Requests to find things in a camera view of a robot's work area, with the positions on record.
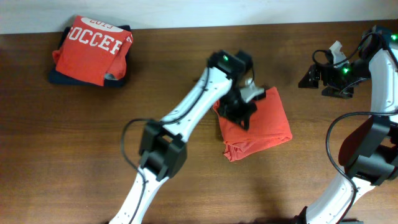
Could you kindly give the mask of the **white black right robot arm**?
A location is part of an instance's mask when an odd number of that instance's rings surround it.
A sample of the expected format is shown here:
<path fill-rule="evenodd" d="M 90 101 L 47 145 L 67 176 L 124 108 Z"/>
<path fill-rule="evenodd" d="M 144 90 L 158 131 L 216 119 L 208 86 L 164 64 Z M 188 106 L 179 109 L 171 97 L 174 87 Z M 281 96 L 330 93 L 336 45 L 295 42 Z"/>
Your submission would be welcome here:
<path fill-rule="evenodd" d="M 337 175 L 311 205 L 295 216 L 293 223 L 344 223 L 345 216 L 364 194 L 386 180 L 397 178 L 397 34 L 374 26 L 363 33 L 352 62 L 336 41 L 323 53 L 326 63 L 315 61 L 298 83 L 299 88 L 318 88 L 323 96 L 350 99 L 354 88 L 371 81 L 371 109 L 337 117 L 326 133 L 326 154 L 337 122 L 352 116 L 367 116 L 342 143 L 337 161 L 331 161 Z"/>

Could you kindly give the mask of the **orange McKinney Boyd soccer t-shirt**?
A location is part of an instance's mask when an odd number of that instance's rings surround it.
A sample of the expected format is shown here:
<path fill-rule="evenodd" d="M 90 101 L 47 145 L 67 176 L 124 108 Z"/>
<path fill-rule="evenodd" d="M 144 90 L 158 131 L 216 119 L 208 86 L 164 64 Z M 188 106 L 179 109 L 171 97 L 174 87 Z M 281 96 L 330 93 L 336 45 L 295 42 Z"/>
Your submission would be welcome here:
<path fill-rule="evenodd" d="M 247 131 L 218 116 L 225 144 L 224 156 L 231 162 L 278 146 L 293 138 L 276 87 L 266 90 L 266 97 L 256 101 L 256 106 L 257 111 L 251 115 Z"/>

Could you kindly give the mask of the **folded orange soccer shirt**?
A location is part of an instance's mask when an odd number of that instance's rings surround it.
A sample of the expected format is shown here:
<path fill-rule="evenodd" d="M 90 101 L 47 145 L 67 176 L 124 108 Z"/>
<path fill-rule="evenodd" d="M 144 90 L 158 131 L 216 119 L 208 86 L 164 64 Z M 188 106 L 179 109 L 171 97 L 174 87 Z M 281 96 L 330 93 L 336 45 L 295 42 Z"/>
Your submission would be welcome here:
<path fill-rule="evenodd" d="M 105 86 L 107 80 L 120 82 L 132 43 L 130 30 L 76 16 L 63 44 L 52 52 L 55 71 L 97 86 Z"/>

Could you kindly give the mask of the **folded navy blue shirt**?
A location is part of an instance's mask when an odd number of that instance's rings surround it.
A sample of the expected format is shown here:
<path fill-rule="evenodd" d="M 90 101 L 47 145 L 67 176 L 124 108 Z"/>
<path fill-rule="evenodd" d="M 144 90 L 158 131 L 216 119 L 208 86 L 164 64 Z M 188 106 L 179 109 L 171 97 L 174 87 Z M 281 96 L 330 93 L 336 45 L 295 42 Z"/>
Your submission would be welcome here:
<path fill-rule="evenodd" d="M 58 44 L 59 47 L 61 47 L 67 38 L 67 34 L 70 32 L 71 27 L 66 27 L 63 31 L 62 37 L 60 39 L 60 42 Z M 121 78 L 120 80 L 104 80 L 104 87 L 106 88 L 121 88 L 123 87 L 130 79 L 130 74 L 129 72 L 126 72 L 125 76 Z M 56 71 L 55 67 L 49 71 L 47 75 L 47 80 L 51 84 L 56 84 L 56 85 L 76 85 L 76 86 L 97 86 L 92 83 L 88 82 L 83 82 L 77 79 L 74 79 L 72 77 L 66 76 L 58 71 Z"/>

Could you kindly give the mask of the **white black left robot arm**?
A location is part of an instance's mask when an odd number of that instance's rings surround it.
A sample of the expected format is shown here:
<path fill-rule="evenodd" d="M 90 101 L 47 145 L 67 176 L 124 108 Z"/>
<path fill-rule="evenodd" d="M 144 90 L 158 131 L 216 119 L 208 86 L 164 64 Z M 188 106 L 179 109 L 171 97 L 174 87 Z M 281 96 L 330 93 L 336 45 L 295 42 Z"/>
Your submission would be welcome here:
<path fill-rule="evenodd" d="M 254 85 L 238 86 L 252 70 L 252 57 L 240 50 L 229 54 L 213 53 L 206 62 L 197 84 L 188 95 L 161 120 L 144 118 L 139 148 L 140 160 L 133 165 L 137 176 L 119 212 L 111 223 L 141 223 L 161 186 L 174 177 L 187 159 L 187 142 L 199 121 L 218 102 L 218 114 L 241 129 L 249 129 L 251 115 L 257 110 L 253 102 Z"/>

